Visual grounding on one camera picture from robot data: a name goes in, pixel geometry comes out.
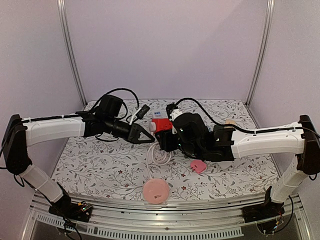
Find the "red cube socket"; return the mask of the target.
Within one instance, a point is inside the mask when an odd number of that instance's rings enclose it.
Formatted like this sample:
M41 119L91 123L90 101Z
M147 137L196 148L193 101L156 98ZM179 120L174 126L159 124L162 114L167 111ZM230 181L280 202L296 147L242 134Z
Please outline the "red cube socket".
M153 118L152 123L155 124L154 133L172 130L173 124L168 118Z

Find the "pink plug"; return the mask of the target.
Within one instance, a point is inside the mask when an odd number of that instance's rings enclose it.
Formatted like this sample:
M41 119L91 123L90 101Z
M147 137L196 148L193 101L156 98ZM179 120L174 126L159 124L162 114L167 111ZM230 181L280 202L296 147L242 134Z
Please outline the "pink plug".
M190 163L190 168L195 173L200 174L206 170L207 165L202 160L195 159Z

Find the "round pink socket base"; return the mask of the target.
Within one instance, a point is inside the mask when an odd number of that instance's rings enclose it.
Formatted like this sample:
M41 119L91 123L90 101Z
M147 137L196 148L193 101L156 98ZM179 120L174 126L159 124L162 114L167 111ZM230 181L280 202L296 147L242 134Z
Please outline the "round pink socket base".
M160 178L149 179L142 188L144 199L150 204L164 203L170 193L168 183Z

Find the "white multicolour power strip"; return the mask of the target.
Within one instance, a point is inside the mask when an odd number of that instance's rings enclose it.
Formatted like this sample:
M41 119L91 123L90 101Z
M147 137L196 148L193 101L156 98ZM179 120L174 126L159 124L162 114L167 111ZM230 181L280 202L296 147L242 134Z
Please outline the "white multicolour power strip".
M163 110L155 110L152 112L153 119L165 119L167 114Z

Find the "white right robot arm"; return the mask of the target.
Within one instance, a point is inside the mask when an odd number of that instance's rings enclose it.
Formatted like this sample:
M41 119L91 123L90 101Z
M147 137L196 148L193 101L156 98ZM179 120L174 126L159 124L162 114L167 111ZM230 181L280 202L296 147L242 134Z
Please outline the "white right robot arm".
M171 139L161 144L170 152L179 149L189 158L229 162L264 154L292 153L294 159L280 179L271 186L259 206L262 218L269 218L307 176L320 172L320 137L308 115L299 121L275 128L242 129L231 123L216 123L209 130L198 113L168 112Z

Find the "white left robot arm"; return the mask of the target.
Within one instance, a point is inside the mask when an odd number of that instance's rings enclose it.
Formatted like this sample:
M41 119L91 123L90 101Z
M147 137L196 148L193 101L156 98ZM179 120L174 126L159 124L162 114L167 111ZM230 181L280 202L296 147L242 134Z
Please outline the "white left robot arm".
M106 94L91 109L67 115L23 118L13 114L1 142L4 168L43 194L63 217L70 217L74 205L63 188L49 177L48 170L41 168L58 159L54 151L61 151L63 141L69 138L108 134L133 145L153 143L155 138L135 122L145 115L148 106L139 106L129 122L119 117L124 106L121 98Z

